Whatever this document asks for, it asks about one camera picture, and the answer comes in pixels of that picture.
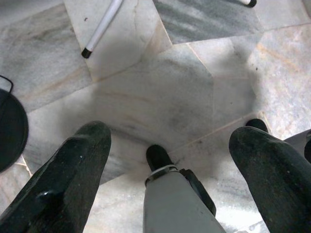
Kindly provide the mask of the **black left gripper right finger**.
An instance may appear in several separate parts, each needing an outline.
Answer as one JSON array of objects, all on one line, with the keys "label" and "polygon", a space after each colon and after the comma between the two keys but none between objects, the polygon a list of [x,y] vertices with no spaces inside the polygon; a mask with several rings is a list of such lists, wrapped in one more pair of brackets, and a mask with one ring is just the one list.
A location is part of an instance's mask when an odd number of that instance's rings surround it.
[{"label": "black left gripper right finger", "polygon": [[311,165],[305,158],[285,141],[248,126],[231,134],[229,152],[270,232],[311,231]]}]

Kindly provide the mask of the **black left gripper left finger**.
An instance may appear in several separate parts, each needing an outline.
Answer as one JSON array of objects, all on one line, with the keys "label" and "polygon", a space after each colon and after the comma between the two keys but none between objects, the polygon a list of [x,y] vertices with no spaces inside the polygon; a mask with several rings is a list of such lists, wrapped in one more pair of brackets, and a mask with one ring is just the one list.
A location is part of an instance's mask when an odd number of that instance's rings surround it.
[{"label": "black left gripper left finger", "polygon": [[29,179],[0,216],[3,233],[81,233],[111,148],[101,121],[83,125]]}]

